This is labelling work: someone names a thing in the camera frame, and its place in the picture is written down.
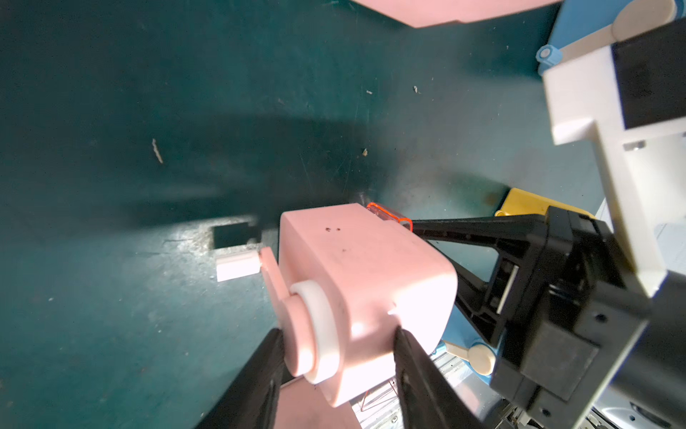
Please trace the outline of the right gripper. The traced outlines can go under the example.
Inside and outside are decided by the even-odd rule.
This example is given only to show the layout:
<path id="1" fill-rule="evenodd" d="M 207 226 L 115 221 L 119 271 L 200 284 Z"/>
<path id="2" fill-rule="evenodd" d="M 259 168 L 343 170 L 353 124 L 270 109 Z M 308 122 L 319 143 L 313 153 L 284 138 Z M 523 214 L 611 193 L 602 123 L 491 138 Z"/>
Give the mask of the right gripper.
<path id="1" fill-rule="evenodd" d="M 493 248 L 483 282 L 456 262 L 455 304 L 502 353 L 492 382 L 541 421 L 577 421 L 648 323 L 643 292 L 608 226 L 552 207 L 546 216 L 413 221 L 426 241 Z M 509 252 L 536 251 L 509 261 Z"/>

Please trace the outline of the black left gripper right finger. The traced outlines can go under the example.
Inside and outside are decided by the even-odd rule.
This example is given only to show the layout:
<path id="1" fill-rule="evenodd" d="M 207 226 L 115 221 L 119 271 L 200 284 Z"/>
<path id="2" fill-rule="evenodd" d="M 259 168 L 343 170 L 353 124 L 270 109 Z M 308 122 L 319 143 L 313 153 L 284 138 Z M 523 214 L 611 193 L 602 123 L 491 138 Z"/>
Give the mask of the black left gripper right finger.
<path id="1" fill-rule="evenodd" d="M 481 428 L 411 332 L 393 342 L 396 385 L 405 428 Z"/>

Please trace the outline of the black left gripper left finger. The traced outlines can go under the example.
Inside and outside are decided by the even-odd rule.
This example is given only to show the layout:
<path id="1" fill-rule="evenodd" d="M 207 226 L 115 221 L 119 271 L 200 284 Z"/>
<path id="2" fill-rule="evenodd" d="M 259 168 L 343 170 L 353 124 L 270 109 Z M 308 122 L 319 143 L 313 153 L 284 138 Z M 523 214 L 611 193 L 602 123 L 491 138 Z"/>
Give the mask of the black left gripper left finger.
<path id="1" fill-rule="evenodd" d="M 284 370 L 284 334 L 273 328 L 197 427 L 272 429 Z"/>

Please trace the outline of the red tray row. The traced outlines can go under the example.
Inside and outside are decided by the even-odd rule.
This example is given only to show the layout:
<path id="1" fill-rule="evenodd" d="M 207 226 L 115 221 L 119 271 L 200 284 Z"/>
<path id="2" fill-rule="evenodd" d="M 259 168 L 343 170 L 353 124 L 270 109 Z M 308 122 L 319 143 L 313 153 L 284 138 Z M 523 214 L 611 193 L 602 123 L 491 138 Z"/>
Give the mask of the red tray row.
<path id="1" fill-rule="evenodd" d="M 376 216 L 380 217 L 380 219 L 384 221 L 393 221 L 395 223 L 399 223 L 400 225 L 404 226 L 407 230 L 410 232 L 414 231 L 414 223 L 411 219 L 403 216 L 403 214 L 397 213 L 387 207 L 384 207 L 382 205 L 379 205 L 374 202 L 370 202 L 366 208 L 375 214 Z"/>
<path id="2" fill-rule="evenodd" d="M 362 428 L 402 428 L 396 379 L 392 377 L 350 402 Z"/>

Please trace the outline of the pink sharpener row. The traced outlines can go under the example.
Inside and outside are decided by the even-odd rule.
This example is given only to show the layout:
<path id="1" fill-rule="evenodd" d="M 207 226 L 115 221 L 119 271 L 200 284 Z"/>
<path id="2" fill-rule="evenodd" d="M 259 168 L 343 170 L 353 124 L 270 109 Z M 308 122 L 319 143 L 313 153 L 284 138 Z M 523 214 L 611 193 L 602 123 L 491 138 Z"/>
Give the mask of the pink sharpener row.
<path id="1" fill-rule="evenodd" d="M 556 0 L 356 0 L 395 21 L 415 28 L 446 23 L 476 23 L 554 5 Z"/>
<path id="2" fill-rule="evenodd" d="M 301 377 L 280 388 L 274 428 L 360 429 L 361 425 L 349 403 L 331 407 L 321 389 Z"/>
<path id="3" fill-rule="evenodd" d="M 288 370 L 332 407 L 394 375 L 396 330 L 433 351 L 457 292 L 446 257 L 358 204 L 286 212 L 278 250 L 216 260 L 221 282 L 257 274 L 284 335 Z"/>

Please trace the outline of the pink sharpener back row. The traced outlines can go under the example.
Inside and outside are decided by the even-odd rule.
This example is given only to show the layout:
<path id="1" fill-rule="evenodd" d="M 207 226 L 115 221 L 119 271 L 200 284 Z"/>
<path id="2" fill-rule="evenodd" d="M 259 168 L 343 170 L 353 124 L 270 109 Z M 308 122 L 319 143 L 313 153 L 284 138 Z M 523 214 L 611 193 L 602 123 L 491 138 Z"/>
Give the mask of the pink sharpener back row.
<path id="1" fill-rule="evenodd" d="M 476 23 L 554 5 L 556 0 L 356 0 L 395 21 L 415 28 L 446 23 Z"/>

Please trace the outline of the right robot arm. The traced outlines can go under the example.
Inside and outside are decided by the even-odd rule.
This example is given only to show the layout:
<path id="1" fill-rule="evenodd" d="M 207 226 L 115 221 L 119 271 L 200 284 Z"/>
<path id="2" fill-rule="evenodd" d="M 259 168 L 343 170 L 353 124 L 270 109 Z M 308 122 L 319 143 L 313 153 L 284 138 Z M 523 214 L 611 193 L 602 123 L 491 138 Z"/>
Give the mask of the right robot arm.
<path id="1" fill-rule="evenodd" d="M 685 278 L 643 290 L 607 225 L 546 214 L 414 223 L 425 241 L 492 248 L 491 278 L 458 266 L 457 309 L 496 349 L 491 388 L 547 428 L 571 428 L 607 387 L 685 424 Z"/>

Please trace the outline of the red tray front row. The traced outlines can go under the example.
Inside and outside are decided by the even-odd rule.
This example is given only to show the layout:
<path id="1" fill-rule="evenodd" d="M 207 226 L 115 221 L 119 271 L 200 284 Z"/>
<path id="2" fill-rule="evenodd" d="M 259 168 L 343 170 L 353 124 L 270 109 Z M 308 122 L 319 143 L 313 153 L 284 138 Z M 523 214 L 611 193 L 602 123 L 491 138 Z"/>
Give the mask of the red tray front row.
<path id="1" fill-rule="evenodd" d="M 396 379 L 392 377 L 350 402 L 362 428 L 402 428 Z"/>

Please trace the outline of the pink sharpener front row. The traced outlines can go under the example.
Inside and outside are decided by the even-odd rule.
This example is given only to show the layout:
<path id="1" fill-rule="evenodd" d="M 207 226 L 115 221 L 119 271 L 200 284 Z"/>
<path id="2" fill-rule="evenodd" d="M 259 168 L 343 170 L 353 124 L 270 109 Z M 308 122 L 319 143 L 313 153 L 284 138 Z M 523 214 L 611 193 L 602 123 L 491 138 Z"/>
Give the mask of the pink sharpener front row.
<path id="1" fill-rule="evenodd" d="M 361 425 L 349 403 L 331 407 L 321 389 L 301 377 L 280 388 L 274 428 L 360 429 Z"/>

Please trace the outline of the blue sharpener front row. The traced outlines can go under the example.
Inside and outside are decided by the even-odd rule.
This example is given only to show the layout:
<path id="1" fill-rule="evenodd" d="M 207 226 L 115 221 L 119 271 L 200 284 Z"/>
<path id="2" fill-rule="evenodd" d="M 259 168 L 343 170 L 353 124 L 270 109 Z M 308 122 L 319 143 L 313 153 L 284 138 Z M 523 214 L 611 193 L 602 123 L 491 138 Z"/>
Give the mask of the blue sharpener front row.
<path id="1" fill-rule="evenodd" d="M 450 313 L 441 341 L 446 345 L 447 352 L 461 358 L 473 372 L 482 377 L 492 376 L 498 349 L 482 339 L 457 306 Z"/>

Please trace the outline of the blue sharpener row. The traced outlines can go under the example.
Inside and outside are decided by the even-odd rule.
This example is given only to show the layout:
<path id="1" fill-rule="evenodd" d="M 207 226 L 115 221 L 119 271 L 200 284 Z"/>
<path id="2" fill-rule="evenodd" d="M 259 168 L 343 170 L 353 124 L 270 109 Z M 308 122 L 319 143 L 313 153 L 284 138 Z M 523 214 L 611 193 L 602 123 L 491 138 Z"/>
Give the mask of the blue sharpener row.
<path id="1" fill-rule="evenodd" d="M 447 352 L 461 358 L 473 372 L 482 377 L 492 376 L 498 349 L 482 339 L 457 306 L 450 313 L 441 341 L 446 345 Z"/>
<path id="2" fill-rule="evenodd" d="M 564 1 L 536 54 L 538 73 L 684 17 L 684 1 Z"/>

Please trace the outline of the yellow sharpener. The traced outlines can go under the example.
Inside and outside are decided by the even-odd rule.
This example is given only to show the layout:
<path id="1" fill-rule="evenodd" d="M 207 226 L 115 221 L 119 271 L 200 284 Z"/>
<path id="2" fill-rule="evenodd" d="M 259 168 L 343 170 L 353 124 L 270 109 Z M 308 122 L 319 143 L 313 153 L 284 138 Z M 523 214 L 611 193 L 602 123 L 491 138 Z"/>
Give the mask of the yellow sharpener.
<path id="1" fill-rule="evenodd" d="M 566 205 L 518 188 L 513 188 L 507 193 L 495 216 L 524 216 L 528 214 L 544 216 L 550 207 L 557 207 L 594 218 L 593 214 L 578 207 Z"/>

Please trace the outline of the blue sharpener back row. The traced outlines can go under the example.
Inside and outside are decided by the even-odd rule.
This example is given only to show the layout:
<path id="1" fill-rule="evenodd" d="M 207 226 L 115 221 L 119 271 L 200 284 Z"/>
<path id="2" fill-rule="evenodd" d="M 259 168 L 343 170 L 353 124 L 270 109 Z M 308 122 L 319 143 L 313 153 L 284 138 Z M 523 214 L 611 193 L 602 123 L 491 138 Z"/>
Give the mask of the blue sharpener back row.
<path id="1" fill-rule="evenodd" d="M 538 73 L 684 17 L 684 1 L 564 1 L 536 54 Z"/>

